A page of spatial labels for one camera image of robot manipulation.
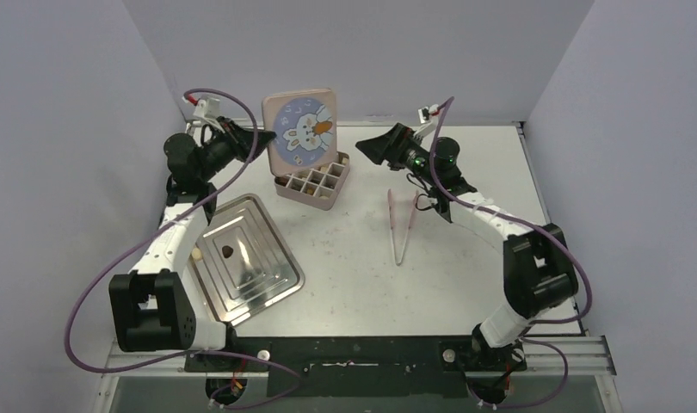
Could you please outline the pink-tipped metal tweezers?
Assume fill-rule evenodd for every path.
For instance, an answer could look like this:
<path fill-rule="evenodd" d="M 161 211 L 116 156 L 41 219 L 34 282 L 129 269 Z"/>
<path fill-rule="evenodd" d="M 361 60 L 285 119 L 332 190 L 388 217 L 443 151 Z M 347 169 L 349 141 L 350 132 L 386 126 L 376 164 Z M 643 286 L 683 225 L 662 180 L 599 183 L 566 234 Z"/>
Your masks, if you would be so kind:
<path fill-rule="evenodd" d="M 416 190 L 411 201 L 407 204 L 408 209 L 406 210 L 406 217 L 400 217 L 401 211 L 398 211 L 398 204 L 393 191 L 391 189 L 386 191 L 389 241 L 392 257 L 396 266 L 401 266 L 404 262 L 410 234 L 416 221 L 416 203 L 419 194 L 419 191 Z"/>

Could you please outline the small square metal lid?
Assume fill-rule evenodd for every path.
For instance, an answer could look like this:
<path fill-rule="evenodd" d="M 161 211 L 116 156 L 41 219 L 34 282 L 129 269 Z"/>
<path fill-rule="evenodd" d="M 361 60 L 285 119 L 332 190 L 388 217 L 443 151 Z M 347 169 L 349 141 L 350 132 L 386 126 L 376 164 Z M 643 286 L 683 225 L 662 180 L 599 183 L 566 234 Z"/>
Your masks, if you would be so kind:
<path fill-rule="evenodd" d="M 268 145 L 274 176 L 287 176 L 332 162 L 337 154 L 336 94 L 328 88 L 267 96 L 263 127 L 275 133 Z"/>

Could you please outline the pink grid chocolate box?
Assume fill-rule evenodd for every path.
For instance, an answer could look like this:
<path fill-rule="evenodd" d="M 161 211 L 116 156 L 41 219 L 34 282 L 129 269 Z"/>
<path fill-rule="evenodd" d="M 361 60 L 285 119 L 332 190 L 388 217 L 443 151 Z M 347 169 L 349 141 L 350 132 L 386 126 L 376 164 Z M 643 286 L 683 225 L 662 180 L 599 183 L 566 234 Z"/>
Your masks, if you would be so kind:
<path fill-rule="evenodd" d="M 276 176 L 275 191 L 283 198 L 329 211 L 335 205 L 349 172 L 350 156 L 339 151 L 331 163 Z"/>

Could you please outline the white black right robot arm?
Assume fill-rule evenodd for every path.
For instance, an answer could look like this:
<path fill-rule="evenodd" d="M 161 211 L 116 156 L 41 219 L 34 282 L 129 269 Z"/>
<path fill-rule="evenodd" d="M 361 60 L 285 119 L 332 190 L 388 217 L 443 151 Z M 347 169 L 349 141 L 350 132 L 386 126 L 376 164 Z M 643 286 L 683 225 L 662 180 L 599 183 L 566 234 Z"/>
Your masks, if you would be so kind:
<path fill-rule="evenodd" d="M 408 126 L 396 124 L 355 147 L 372 163 L 407 170 L 434 199 L 434 210 L 447 222 L 474 233 L 503 259 L 503 298 L 472 331 L 471 357 L 480 367 L 501 361 L 540 316 L 563 304 L 579 290 L 571 259 L 564 253 L 564 234 L 553 224 L 534 229 L 505 212 L 462 176 L 460 144 L 434 139 L 430 148 Z"/>

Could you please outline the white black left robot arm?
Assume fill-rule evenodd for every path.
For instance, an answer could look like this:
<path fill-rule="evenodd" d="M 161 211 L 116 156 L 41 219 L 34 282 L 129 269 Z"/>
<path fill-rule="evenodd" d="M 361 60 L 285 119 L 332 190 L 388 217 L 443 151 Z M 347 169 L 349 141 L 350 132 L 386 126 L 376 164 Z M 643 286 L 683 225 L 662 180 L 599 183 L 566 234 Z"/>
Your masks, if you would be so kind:
<path fill-rule="evenodd" d="M 159 233 L 127 273 L 112 277 L 108 294 L 122 351 L 207 350 L 217 368 L 228 370 L 239 363 L 241 347 L 227 337 L 226 322 L 199 309 L 197 284 L 184 271 L 216 211 L 212 178 L 232 161 L 259 157 L 276 134 L 225 117 L 209 131 L 201 143 L 188 133 L 164 142 L 170 175 Z"/>

